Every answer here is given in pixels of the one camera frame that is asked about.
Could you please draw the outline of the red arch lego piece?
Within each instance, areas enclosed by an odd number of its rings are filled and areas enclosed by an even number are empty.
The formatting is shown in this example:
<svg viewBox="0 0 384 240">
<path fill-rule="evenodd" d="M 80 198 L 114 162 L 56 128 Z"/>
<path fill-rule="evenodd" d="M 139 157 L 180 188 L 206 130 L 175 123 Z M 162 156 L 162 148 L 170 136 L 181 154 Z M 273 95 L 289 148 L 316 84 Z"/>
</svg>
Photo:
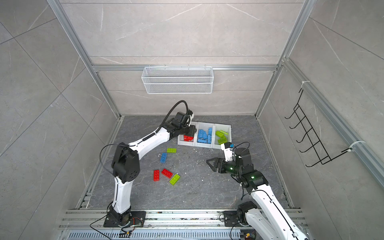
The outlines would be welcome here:
<svg viewBox="0 0 384 240">
<path fill-rule="evenodd" d="M 193 142 L 194 141 L 194 137 L 184 136 L 184 141 L 185 142 Z"/>
</svg>

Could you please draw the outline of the red lego brick small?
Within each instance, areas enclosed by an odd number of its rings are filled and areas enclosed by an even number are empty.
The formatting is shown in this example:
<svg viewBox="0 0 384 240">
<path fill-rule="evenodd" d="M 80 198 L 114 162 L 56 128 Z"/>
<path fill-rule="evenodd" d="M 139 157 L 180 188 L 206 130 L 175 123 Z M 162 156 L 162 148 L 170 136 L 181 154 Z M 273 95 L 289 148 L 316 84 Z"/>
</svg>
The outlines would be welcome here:
<svg viewBox="0 0 384 240">
<path fill-rule="evenodd" d="M 170 172 L 169 170 L 167 170 L 167 169 L 163 169 L 162 170 L 162 174 L 165 176 L 165 177 L 167 177 L 168 179 L 171 179 L 172 177 L 173 177 L 173 173 L 172 172 Z"/>
</svg>

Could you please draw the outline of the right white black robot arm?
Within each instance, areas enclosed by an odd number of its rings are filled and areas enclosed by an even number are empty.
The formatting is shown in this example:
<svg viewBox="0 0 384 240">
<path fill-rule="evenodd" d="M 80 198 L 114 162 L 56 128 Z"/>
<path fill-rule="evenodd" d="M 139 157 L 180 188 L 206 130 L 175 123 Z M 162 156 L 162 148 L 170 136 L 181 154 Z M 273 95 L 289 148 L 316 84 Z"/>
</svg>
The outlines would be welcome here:
<svg viewBox="0 0 384 240">
<path fill-rule="evenodd" d="M 238 206 L 238 223 L 251 226 L 264 240 L 307 240 L 309 237 L 292 221 L 276 199 L 265 176 L 254 169 L 249 149 L 223 145 L 224 158 L 206 160 L 213 172 L 230 174 L 253 201 Z"/>
</svg>

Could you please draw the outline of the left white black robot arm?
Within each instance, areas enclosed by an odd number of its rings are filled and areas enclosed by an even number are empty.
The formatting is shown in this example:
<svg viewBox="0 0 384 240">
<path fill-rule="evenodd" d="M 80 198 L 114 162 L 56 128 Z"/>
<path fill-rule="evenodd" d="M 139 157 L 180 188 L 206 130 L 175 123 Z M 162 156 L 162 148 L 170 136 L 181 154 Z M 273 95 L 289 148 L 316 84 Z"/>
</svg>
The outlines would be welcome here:
<svg viewBox="0 0 384 240">
<path fill-rule="evenodd" d="M 193 136 L 197 132 L 196 126 L 191 124 L 193 117 L 191 110 L 187 110 L 186 113 L 178 112 L 169 121 L 164 119 L 160 126 L 147 136 L 129 144 L 117 145 L 112 161 L 112 174 L 115 180 L 112 213 L 118 216 L 130 213 L 132 186 L 140 173 L 141 158 L 155 147 L 179 135 Z"/>
</svg>

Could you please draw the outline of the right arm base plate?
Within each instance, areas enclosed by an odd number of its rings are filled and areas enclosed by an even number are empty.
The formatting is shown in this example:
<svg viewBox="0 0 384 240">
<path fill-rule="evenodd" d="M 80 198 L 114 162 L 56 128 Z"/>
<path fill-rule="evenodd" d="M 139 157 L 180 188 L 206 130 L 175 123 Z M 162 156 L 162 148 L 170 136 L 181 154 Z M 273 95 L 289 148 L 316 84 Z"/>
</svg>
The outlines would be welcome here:
<svg viewBox="0 0 384 240">
<path fill-rule="evenodd" d="M 244 214 L 240 210 L 223 211 L 220 219 L 226 227 L 241 226 L 244 220 Z"/>
</svg>

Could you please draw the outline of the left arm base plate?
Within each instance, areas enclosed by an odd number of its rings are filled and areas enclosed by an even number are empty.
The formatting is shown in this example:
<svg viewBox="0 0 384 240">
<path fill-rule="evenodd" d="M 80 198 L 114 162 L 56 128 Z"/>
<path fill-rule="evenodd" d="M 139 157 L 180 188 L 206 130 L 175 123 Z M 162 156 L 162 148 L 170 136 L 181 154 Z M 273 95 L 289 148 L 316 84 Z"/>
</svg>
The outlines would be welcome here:
<svg viewBox="0 0 384 240">
<path fill-rule="evenodd" d="M 112 210 L 107 213 L 104 228 L 142 226 L 146 219 L 146 211 L 128 211 L 119 214 Z"/>
</svg>

